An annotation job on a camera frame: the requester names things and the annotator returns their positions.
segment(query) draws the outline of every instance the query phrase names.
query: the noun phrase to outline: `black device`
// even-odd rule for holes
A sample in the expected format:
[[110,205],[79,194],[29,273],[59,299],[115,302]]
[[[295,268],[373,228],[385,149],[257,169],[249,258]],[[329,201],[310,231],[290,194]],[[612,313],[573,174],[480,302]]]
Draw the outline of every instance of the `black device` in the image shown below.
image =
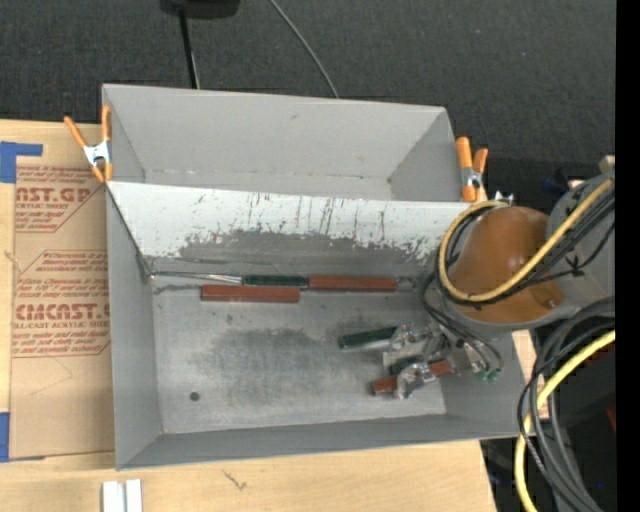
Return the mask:
[[160,0],[163,12],[191,19],[229,18],[238,12],[240,0]]

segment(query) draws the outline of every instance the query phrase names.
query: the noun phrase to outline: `yellow cable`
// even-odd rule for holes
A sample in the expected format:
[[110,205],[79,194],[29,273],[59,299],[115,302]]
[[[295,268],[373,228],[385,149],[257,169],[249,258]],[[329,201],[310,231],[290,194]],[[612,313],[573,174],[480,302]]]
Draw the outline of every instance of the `yellow cable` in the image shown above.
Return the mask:
[[[598,350],[603,347],[613,343],[616,339],[616,331],[610,331],[604,336],[598,338],[596,341],[591,343],[590,345],[583,348],[580,352],[578,352],[575,356],[573,356],[569,361],[567,361],[558,372],[556,372],[545,384],[544,388],[538,395],[538,399],[536,400],[536,407],[540,409],[544,403],[547,401],[547,398],[553,393],[553,391],[560,385],[560,383],[565,380],[578,366],[584,363],[589,357],[595,354]],[[527,417],[524,419],[524,428],[525,431],[528,431],[531,428],[531,413],[527,414]],[[520,495],[520,501],[527,512],[538,512],[538,509],[531,501],[531,497],[529,496],[529,491],[527,490],[527,481],[524,475],[524,456],[526,450],[526,441],[524,436],[520,434],[518,436],[518,441],[516,443],[516,451],[515,451],[515,459],[514,459],[514,471],[515,471],[515,479],[516,479],[516,489],[518,490],[518,494]]]
[[608,178],[603,181],[595,190],[593,190],[593,192],[591,192],[587,196],[587,198],[578,205],[578,207],[571,213],[571,215],[569,215],[565,219],[565,221],[558,227],[558,229],[556,229],[553,235],[549,237],[549,239],[538,250],[538,252],[536,252],[536,254],[513,277],[511,277],[508,281],[502,283],[494,290],[477,295],[458,290],[449,279],[446,268],[447,248],[449,242],[451,241],[453,233],[469,215],[483,208],[490,208],[498,205],[504,206],[504,203],[501,203],[500,201],[487,201],[465,210],[462,215],[460,215],[455,221],[453,221],[448,231],[445,233],[444,238],[442,239],[442,244],[440,244],[440,252],[438,254],[438,272],[440,274],[440,280],[442,281],[443,286],[447,289],[452,297],[467,302],[484,302],[487,300],[495,299],[499,295],[511,290],[520,281],[522,281],[522,279],[529,272],[531,272],[531,270],[533,270],[533,268],[538,263],[540,263],[540,261],[542,261],[542,259],[549,253],[549,251],[558,242],[558,240],[562,236],[564,236],[564,234],[576,223],[578,218],[580,218],[585,210],[589,208],[589,206],[591,206],[602,194],[604,194],[607,189],[609,189],[609,187],[613,186],[614,182],[615,178]]

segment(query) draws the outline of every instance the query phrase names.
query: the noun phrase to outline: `bin floor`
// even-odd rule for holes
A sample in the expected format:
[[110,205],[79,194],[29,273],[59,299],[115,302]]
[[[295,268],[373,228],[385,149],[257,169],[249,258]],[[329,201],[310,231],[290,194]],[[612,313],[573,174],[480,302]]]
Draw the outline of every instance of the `bin floor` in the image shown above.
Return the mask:
[[163,432],[304,425],[444,414],[438,382],[408,400],[374,397],[377,352],[343,352],[342,334],[427,315],[413,290],[303,291],[297,304],[201,302],[199,286],[154,282]]

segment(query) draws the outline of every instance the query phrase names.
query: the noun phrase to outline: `table surface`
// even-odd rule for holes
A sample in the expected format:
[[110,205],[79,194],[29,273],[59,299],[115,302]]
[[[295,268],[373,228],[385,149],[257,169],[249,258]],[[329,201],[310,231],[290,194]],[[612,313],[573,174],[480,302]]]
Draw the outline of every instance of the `table surface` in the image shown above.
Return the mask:
[[[52,123],[0,121],[0,138],[60,133]],[[0,184],[0,251],[11,254],[15,188]],[[0,350],[9,354],[13,271],[0,267]],[[525,375],[533,363],[527,333],[514,336]],[[9,385],[0,357],[0,398]],[[0,412],[6,400],[0,401]],[[495,511],[478,441],[449,442],[295,457],[216,462],[116,472],[111,452],[0,465],[0,508],[100,509],[100,485],[140,478],[146,512],[172,510]]]

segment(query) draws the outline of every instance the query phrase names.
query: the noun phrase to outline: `blue tape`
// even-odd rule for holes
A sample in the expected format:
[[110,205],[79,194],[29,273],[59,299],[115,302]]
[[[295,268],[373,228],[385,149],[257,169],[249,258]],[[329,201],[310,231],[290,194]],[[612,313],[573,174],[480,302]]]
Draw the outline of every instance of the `blue tape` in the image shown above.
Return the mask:
[[42,156],[42,144],[0,142],[0,183],[16,182],[18,156]]
[[0,462],[9,460],[9,413],[0,412]]

